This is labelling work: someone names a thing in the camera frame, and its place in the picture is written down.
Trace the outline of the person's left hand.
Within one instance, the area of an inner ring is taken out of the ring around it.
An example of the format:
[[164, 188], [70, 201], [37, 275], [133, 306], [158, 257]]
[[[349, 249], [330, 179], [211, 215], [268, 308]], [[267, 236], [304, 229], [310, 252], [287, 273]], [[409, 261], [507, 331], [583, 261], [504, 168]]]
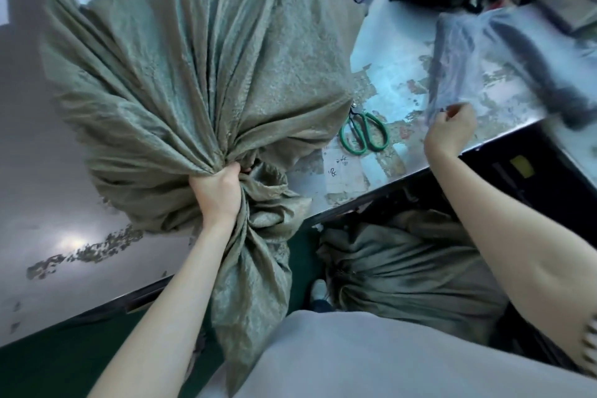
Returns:
[[206, 227], [234, 226], [242, 200], [239, 179], [220, 179], [217, 172], [209, 176], [190, 176], [189, 184]]

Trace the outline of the person's right hand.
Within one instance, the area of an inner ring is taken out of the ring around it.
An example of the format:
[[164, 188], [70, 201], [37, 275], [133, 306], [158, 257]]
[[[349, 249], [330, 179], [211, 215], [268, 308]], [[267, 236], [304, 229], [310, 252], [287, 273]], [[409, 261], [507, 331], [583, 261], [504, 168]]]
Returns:
[[437, 113], [424, 139], [424, 152], [428, 161], [432, 162], [441, 157], [458, 157], [474, 137], [476, 128], [473, 106], [470, 115], [461, 115], [456, 119], [438, 119]]

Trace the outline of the clear plastic bag with garment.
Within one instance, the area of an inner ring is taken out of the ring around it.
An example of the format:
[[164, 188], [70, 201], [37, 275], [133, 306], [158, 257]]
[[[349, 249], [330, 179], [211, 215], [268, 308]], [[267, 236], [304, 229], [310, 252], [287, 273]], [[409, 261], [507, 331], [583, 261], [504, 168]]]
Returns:
[[568, 128], [581, 130], [597, 122], [597, 39], [564, 34], [528, 4], [479, 15], [439, 15], [429, 66], [427, 125], [440, 110], [473, 104], [481, 96], [484, 59], [512, 69]]

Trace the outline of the large green woven sack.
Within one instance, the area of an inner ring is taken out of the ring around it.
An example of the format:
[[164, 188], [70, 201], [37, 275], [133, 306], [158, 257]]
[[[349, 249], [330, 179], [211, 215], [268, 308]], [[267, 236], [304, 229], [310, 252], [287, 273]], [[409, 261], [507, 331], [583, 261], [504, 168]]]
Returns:
[[46, 0], [44, 70], [99, 194], [166, 232], [199, 217], [188, 177], [230, 163], [242, 197], [212, 297], [236, 393], [288, 311], [288, 240], [310, 199], [287, 170], [353, 101], [354, 0]]

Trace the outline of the person's right forearm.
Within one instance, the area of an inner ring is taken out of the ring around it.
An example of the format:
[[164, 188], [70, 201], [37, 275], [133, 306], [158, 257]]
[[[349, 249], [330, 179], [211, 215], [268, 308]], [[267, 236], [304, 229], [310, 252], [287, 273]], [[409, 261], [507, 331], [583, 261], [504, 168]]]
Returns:
[[431, 170], [519, 313], [569, 352], [597, 312], [597, 251], [428, 144]]

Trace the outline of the person's left forearm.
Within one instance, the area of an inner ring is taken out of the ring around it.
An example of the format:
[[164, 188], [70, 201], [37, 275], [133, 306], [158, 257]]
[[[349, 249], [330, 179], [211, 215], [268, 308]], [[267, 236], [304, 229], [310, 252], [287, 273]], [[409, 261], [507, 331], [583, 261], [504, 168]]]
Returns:
[[236, 216], [207, 216], [183, 267], [146, 311], [87, 398], [177, 398]]

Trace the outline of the white paper note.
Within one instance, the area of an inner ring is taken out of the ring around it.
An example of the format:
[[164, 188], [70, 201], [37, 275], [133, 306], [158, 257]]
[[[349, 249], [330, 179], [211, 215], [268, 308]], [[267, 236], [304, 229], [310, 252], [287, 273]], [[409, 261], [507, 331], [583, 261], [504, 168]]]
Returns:
[[352, 194], [368, 190], [359, 157], [348, 153], [339, 138], [333, 138], [322, 149], [322, 158], [327, 194]]

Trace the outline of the person's shoe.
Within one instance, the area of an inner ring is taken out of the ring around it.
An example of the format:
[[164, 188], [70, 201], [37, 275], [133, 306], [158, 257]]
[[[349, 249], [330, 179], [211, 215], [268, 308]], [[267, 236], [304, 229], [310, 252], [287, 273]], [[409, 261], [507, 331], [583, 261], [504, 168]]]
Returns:
[[327, 283], [324, 279], [317, 279], [312, 283], [310, 288], [309, 302], [312, 305], [315, 305], [316, 303], [331, 304], [330, 293]]

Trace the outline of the person's grey shirt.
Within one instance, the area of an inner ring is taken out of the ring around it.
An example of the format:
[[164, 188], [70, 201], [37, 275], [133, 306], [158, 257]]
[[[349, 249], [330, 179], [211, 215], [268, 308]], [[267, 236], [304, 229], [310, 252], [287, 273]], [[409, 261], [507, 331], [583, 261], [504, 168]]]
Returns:
[[365, 312], [296, 311], [234, 398], [597, 398], [597, 380]]

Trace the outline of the green handled scissors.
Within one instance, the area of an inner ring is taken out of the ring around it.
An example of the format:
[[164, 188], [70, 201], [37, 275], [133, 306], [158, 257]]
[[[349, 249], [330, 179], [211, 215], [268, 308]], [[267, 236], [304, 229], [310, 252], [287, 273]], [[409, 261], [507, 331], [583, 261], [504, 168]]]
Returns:
[[384, 122], [356, 102], [351, 103], [347, 118], [338, 131], [338, 138], [343, 149], [354, 156], [379, 153], [390, 143]]

